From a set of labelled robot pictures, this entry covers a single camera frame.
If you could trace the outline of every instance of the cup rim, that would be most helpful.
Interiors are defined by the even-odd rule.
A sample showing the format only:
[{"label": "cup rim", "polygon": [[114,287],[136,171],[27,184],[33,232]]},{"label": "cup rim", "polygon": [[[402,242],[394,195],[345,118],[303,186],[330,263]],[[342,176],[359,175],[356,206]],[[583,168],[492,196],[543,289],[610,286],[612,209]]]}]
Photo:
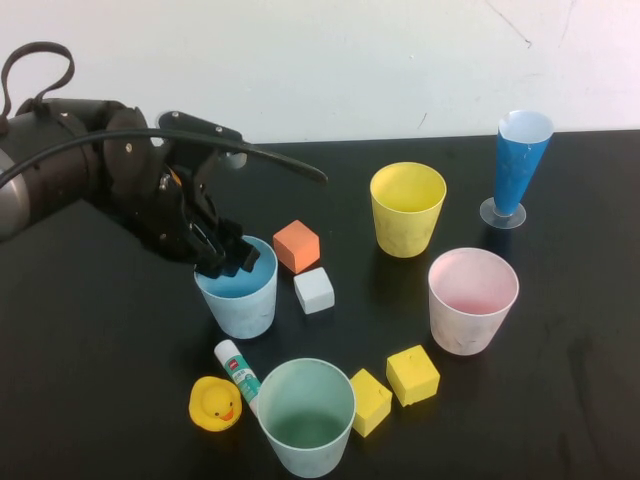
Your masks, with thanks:
[{"label": "cup rim", "polygon": [[202,275],[202,274],[196,272],[196,270],[195,270],[196,267],[194,266],[193,267],[193,279],[195,280],[196,285],[198,286],[198,289],[202,292],[203,295],[206,295],[206,296],[211,297],[211,298],[215,298],[216,300],[225,300],[225,301],[246,300],[247,298],[251,298],[254,295],[257,295],[258,293],[260,293],[265,288],[267,288],[269,286],[269,284],[273,281],[275,276],[278,275],[278,257],[276,256],[276,252],[273,251],[273,248],[271,248],[271,245],[269,245],[267,242],[265,242],[261,238],[253,237],[251,235],[243,235],[242,238],[243,239],[251,238],[251,239],[257,240],[258,242],[260,242],[260,243],[262,243],[262,244],[267,246],[267,248],[269,250],[269,253],[271,255],[271,258],[273,258],[275,260],[275,265],[276,265],[275,268],[273,269],[273,273],[269,277],[269,280],[267,280],[265,282],[265,284],[262,287],[260,287],[258,290],[256,290],[253,293],[249,293],[248,295],[243,295],[242,297],[221,297],[219,295],[214,295],[213,293],[209,293],[204,288],[202,288],[202,286],[200,285],[200,282],[198,282],[198,276],[202,276],[202,277],[205,277],[205,278],[210,278],[210,277],[207,277],[206,275]]},{"label": "cup rim", "polygon": [[[417,212],[403,212],[402,210],[395,210],[391,207],[387,207],[386,205],[384,205],[382,202],[380,202],[380,200],[378,200],[375,196],[375,194],[373,193],[373,181],[376,179],[376,177],[378,176],[379,173],[381,173],[382,171],[386,170],[387,168],[391,168],[394,167],[396,165],[418,165],[419,167],[423,167],[426,168],[428,170],[431,170],[432,172],[434,172],[442,181],[442,185],[444,186],[444,192],[442,192],[442,198],[440,198],[440,200],[438,200],[438,202],[433,205],[432,207],[429,208],[425,208],[424,210],[418,210]],[[380,205],[382,208],[389,210],[390,212],[395,212],[395,213],[401,213],[403,215],[416,215],[416,214],[420,214],[420,213],[425,213],[428,211],[433,210],[434,208],[438,208],[440,205],[442,205],[442,203],[444,202],[444,199],[447,196],[447,182],[444,179],[444,177],[442,176],[442,174],[437,171],[435,168],[430,167],[429,165],[425,165],[424,163],[419,163],[419,162],[395,162],[395,163],[390,163],[389,165],[385,165],[384,167],[382,167],[380,170],[378,170],[376,173],[373,174],[373,177],[371,177],[371,181],[369,182],[369,193],[371,194],[371,198],[378,204]]]},{"label": "cup rim", "polygon": [[[512,116],[529,117],[529,119],[535,118],[540,122],[546,123],[545,129],[543,130],[544,134],[533,135],[532,140],[530,141],[523,141],[521,139],[513,138],[511,135],[507,135],[504,130],[506,129],[507,124],[511,121]],[[504,114],[498,121],[498,133],[502,138],[510,142],[521,143],[524,145],[535,145],[537,143],[546,142],[553,136],[554,128],[553,121],[548,116],[535,110],[512,110],[511,112]]]},{"label": "cup rim", "polygon": [[[492,256],[497,258],[498,260],[500,260],[500,262],[502,262],[504,265],[506,265],[506,267],[509,269],[509,271],[511,272],[511,274],[513,275],[513,278],[516,281],[516,292],[513,295],[513,299],[503,308],[501,308],[500,310],[496,310],[495,312],[491,312],[491,313],[469,313],[469,312],[463,312],[462,310],[458,310],[457,308],[453,308],[452,306],[450,306],[447,302],[445,302],[444,300],[442,300],[442,298],[440,298],[438,296],[438,294],[434,291],[434,289],[431,287],[431,272],[433,270],[433,267],[436,265],[436,263],[438,263],[439,260],[443,259],[444,257],[447,257],[449,255],[452,255],[454,253],[460,253],[462,251],[469,251],[469,250],[474,250],[474,251],[480,251],[483,252],[484,255],[488,255],[488,256]],[[482,318],[482,317],[491,317],[493,315],[497,315],[499,313],[505,312],[505,311],[509,311],[509,309],[513,306],[513,304],[515,303],[515,301],[518,299],[518,295],[520,294],[520,280],[518,279],[518,274],[516,273],[516,271],[514,270],[514,268],[509,264],[509,262],[507,262],[504,258],[502,258],[499,255],[496,255],[493,252],[490,252],[489,250],[485,250],[484,248],[476,248],[476,247],[462,247],[462,248],[454,248],[453,250],[449,250],[447,252],[444,252],[442,255],[439,255],[431,264],[431,267],[429,267],[429,273],[427,273],[427,283],[429,284],[429,292],[431,292],[433,294],[434,297],[436,297],[436,299],[442,304],[445,305],[449,310],[459,313],[461,315],[467,315],[470,317],[475,317],[475,318]]]},{"label": "cup rim", "polygon": [[271,435],[271,433],[269,433],[269,430],[267,430],[267,427],[264,425],[262,418],[260,416],[260,393],[258,393],[258,409],[257,409],[257,414],[256,414],[256,418],[258,419],[258,423],[260,424],[260,428],[262,429],[262,431],[267,435],[267,438],[269,438],[269,441],[274,442],[278,445],[280,445],[281,447],[296,451],[296,452],[314,452],[314,451],[318,451],[321,449],[325,449],[327,447],[330,447],[332,445],[334,445],[335,443],[338,442],[338,440],[340,440],[345,433],[348,433],[349,430],[351,430],[351,428],[353,427],[353,422],[356,418],[356,410],[357,410],[357,404],[356,404],[356,393],[353,390],[353,385],[351,385],[351,380],[349,380],[349,377],[347,377],[345,375],[345,373],[340,370],[338,367],[336,367],[334,364],[329,363],[325,360],[320,360],[319,358],[311,358],[311,357],[303,357],[303,358],[294,358],[293,360],[288,360],[284,363],[281,363],[280,365],[278,365],[276,368],[274,368],[273,370],[271,370],[271,373],[269,373],[269,375],[267,375],[267,377],[264,379],[264,381],[262,382],[262,386],[260,387],[260,390],[262,390],[264,388],[264,386],[267,384],[267,382],[269,381],[269,379],[274,375],[274,373],[276,373],[280,368],[285,367],[286,365],[289,365],[290,363],[302,363],[302,362],[317,362],[317,363],[322,363],[328,367],[331,367],[333,370],[335,370],[336,372],[338,372],[342,378],[345,379],[345,381],[347,382],[347,385],[349,385],[349,388],[351,389],[351,395],[353,396],[353,413],[351,414],[351,420],[349,420],[349,424],[347,425],[347,427],[340,433],[340,435],[338,435],[335,439],[333,439],[331,442],[326,443],[324,445],[320,445],[319,447],[313,447],[313,448],[300,448],[300,447],[294,447],[291,445],[287,445],[284,442],[281,442],[280,440],[278,440],[277,438],[275,438],[273,435]]}]

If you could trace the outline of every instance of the label on glue stick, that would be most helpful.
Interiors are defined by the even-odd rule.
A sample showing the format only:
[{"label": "label on glue stick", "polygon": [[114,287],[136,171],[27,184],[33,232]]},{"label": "label on glue stick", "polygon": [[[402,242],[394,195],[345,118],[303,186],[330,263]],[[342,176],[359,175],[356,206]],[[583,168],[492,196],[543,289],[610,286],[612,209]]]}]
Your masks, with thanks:
[{"label": "label on glue stick", "polygon": [[260,381],[256,378],[253,370],[249,368],[244,357],[242,355],[231,357],[224,364],[224,369],[233,379],[233,383],[238,386],[247,403],[251,403],[251,400],[256,398],[260,391]]}]

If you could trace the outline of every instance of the glue stick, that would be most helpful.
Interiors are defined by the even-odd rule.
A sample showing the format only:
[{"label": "glue stick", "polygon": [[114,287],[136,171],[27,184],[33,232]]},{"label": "glue stick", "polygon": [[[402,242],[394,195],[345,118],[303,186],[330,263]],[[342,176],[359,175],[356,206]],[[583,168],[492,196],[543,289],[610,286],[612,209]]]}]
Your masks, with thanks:
[{"label": "glue stick", "polygon": [[238,347],[231,340],[223,340],[214,349],[218,361],[236,384],[254,415],[258,415],[260,381],[249,368]]}]

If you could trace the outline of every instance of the yellow cup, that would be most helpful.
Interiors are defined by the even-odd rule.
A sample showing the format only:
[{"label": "yellow cup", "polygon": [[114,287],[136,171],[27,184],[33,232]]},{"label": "yellow cup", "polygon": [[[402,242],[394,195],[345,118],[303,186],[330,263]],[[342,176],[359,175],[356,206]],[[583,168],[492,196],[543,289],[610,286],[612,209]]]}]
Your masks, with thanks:
[{"label": "yellow cup", "polygon": [[447,195],[442,175],[421,163],[393,163],[373,176],[370,188],[380,248],[399,258],[424,252]]}]

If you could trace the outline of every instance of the orange cube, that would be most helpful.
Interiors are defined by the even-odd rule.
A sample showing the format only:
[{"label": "orange cube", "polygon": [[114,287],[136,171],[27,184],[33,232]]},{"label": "orange cube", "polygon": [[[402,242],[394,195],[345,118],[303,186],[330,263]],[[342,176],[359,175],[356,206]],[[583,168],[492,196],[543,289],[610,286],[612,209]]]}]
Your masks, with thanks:
[{"label": "orange cube", "polygon": [[273,249],[284,266],[296,274],[320,259],[320,239],[300,220],[273,236]]}]

